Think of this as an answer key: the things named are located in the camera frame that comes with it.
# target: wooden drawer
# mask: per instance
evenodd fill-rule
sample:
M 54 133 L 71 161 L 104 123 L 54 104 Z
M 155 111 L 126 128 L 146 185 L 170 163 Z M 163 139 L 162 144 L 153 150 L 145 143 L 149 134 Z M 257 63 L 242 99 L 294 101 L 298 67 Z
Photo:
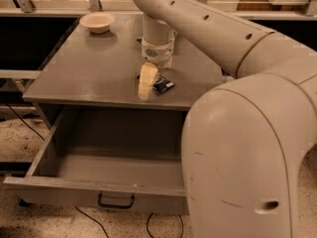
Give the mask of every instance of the wooden drawer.
M 24 178 L 4 181 L 30 203 L 187 214 L 183 111 L 67 106 Z

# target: black handle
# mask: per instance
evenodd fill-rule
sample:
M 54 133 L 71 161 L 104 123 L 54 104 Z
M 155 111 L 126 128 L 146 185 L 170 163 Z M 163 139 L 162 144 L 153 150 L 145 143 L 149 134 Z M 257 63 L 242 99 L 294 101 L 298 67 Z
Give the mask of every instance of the black handle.
M 103 202 L 101 202 L 101 199 L 102 199 L 102 193 L 99 193 L 98 194 L 98 205 L 101 207 L 109 208 L 109 209 L 130 209 L 135 202 L 135 197 L 133 195 L 131 195 L 130 202 L 127 205 L 116 205 L 116 204 L 103 203 Z

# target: wire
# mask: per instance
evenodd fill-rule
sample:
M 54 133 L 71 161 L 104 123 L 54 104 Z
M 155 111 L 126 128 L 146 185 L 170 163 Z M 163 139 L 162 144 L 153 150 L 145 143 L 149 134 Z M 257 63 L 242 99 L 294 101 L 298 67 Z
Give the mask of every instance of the wire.
M 148 217 L 148 221 L 147 221 L 147 231 L 148 231 L 148 234 L 150 235 L 150 237 L 151 238 L 156 238 L 156 237 L 154 237 L 153 235 L 152 235 L 152 233 L 150 232 L 150 228 L 149 228 L 149 223 L 150 223 L 150 220 L 151 220 L 151 218 L 153 217 L 153 213 L 151 213 L 150 215 L 149 215 L 149 217 Z M 182 238 L 182 236 L 183 236 L 183 234 L 184 234 L 184 223 L 183 223 L 183 221 L 182 221 L 182 218 L 181 218 L 181 216 L 180 215 L 177 215 L 178 216 L 178 218 L 179 218 L 179 220 L 180 220 L 180 224 L 181 224 L 181 233 L 180 233 L 180 236 L 179 236 L 179 238 Z
M 33 129 L 9 104 L 6 103 L 6 105 L 11 109 L 11 111 L 13 113 L 15 113 L 15 115 L 28 127 L 30 128 L 32 131 L 34 131 L 42 140 L 45 140 L 44 137 L 42 137 L 42 135 L 37 132 L 35 129 Z
M 103 227 L 103 225 L 97 221 L 96 219 L 94 219 L 93 217 L 90 217 L 87 213 L 83 212 L 82 210 L 78 209 L 76 206 L 75 206 L 75 209 L 77 211 L 79 211 L 81 214 L 85 215 L 86 217 L 90 218 L 92 221 L 96 222 L 101 228 L 102 228 L 102 231 L 105 233 L 106 237 L 109 238 L 108 234 L 107 234 L 107 231 L 106 229 Z

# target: bowl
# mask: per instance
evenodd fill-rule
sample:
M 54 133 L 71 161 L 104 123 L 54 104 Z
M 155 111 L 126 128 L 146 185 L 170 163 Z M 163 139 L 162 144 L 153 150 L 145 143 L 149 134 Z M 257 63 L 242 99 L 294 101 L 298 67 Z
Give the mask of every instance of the bowl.
M 115 17 L 110 13 L 92 12 L 84 15 L 79 23 L 94 34 L 102 34 L 109 30 L 110 24 L 114 21 Z

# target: desk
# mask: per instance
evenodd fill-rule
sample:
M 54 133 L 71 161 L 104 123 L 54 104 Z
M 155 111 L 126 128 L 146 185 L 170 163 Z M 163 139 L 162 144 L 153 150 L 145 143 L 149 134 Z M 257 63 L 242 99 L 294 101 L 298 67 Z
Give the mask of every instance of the desk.
M 178 36 L 160 70 L 175 88 L 141 100 L 142 14 L 114 15 L 105 34 L 78 26 L 24 94 L 51 131 L 26 176 L 4 183 L 30 203 L 186 213 L 182 125 L 221 70 Z

